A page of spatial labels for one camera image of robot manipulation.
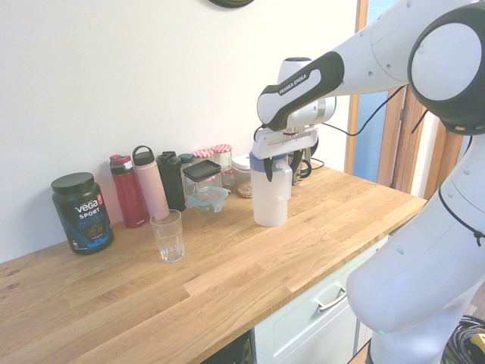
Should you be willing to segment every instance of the blue lid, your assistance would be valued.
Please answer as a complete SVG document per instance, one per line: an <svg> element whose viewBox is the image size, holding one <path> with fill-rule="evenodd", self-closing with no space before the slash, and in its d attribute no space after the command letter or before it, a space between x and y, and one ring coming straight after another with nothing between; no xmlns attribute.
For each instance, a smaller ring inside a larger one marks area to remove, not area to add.
<svg viewBox="0 0 485 364"><path fill-rule="evenodd" d="M273 157L273 167L272 167L271 170L273 172L281 171L281 168L277 168L276 162L279 159L283 159L287 156L288 156L288 154L279 154L279 155L274 156ZM265 170L264 170L264 159L259 159L254 154L252 154L252 152L249 153L249 163L250 163L251 169L253 171L266 173Z"/></svg>

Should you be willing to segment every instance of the white plastic pitcher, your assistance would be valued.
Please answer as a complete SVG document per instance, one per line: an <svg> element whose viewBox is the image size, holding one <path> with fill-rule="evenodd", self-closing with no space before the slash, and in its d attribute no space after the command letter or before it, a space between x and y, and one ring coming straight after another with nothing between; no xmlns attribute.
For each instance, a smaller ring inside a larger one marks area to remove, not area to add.
<svg viewBox="0 0 485 364"><path fill-rule="evenodd" d="M255 221L262 226L278 226L288 218L293 171L288 155L273 158L273 179L266 177L263 159L251 158L252 206Z"/></svg>

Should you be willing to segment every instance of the white container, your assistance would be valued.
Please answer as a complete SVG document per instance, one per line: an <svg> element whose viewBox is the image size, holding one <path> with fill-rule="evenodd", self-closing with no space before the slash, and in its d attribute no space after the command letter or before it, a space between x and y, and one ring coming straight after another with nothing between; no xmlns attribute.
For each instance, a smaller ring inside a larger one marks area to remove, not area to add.
<svg viewBox="0 0 485 364"><path fill-rule="evenodd" d="M233 169L232 159L233 159L233 147L229 144L219 144L218 146L213 146L214 151L214 162L220 165L223 172L230 171Z"/></svg>
<svg viewBox="0 0 485 364"><path fill-rule="evenodd" d="M261 226L278 226L288 218L293 171L288 155L273 157L271 182L264 171L264 160L250 154L252 206L255 221Z"/></svg>
<svg viewBox="0 0 485 364"><path fill-rule="evenodd" d="M251 167L249 166L249 154L233 158L234 182L236 192L245 199L252 198Z"/></svg>

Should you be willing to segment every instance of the cabinet drawer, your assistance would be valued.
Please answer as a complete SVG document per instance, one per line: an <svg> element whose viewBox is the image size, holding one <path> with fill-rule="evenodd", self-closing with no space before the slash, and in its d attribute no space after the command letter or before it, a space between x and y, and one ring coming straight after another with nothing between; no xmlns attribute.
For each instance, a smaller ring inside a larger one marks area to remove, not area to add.
<svg viewBox="0 0 485 364"><path fill-rule="evenodd" d="M386 241L387 237L378 241L371 248L256 325L254 335L258 363L280 362L309 336L321 330L348 307L347 277ZM354 331L350 333L352 339L354 334L355 327Z"/></svg>
<svg viewBox="0 0 485 364"><path fill-rule="evenodd" d="M280 364L346 364L352 358L357 318L349 305L308 336Z"/></svg>

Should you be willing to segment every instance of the pink water bottle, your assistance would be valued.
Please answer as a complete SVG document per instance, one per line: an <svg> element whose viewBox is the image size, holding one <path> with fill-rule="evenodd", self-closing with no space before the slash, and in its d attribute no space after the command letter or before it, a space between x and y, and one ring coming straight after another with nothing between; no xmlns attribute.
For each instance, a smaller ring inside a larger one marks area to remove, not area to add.
<svg viewBox="0 0 485 364"><path fill-rule="evenodd" d="M116 186L124 224L130 229L139 228L145 224L145 210L143 209L142 195L136 184L131 157L116 154L109 158L109 167Z"/></svg>
<svg viewBox="0 0 485 364"><path fill-rule="evenodd" d="M147 148L148 152L136 153L141 148ZM158 220L166 218L169 215L167 197L152 150L147 146L137 146L133 150L133 162L150 217L155 216Z"/></svg>

